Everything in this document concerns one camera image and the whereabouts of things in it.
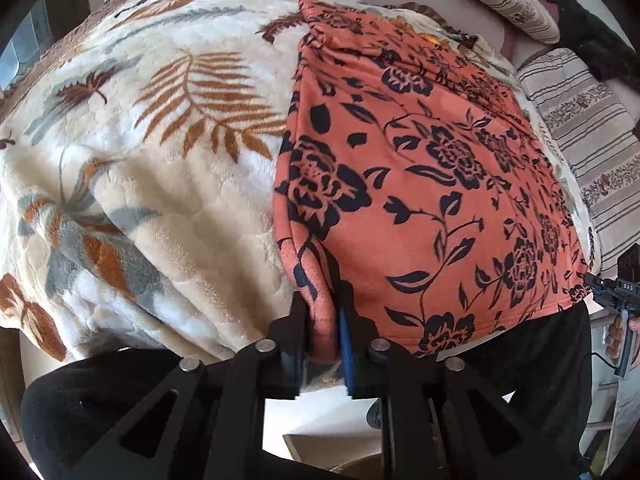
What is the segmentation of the person's right hand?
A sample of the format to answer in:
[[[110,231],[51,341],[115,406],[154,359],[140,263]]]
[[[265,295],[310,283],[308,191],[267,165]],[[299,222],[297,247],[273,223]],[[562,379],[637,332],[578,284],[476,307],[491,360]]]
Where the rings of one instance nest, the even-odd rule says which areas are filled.
[[[623,349],[623,340],[626,333],[626,328],[623,326],[623,320],[620,316],[616,316],[613,323],[608,328],[608,332],[605,337],[605,353],[606,356],[612,360],[617,360],[620,356],[620,352]],[[634,333],[638,334],[639,337],[639,318],[632,318],[628,322],[628,328],[630,328]],[[639,352],[639,341],[637,344],[637,349],[634,350],[634,365],[639,362],[638,358]]]

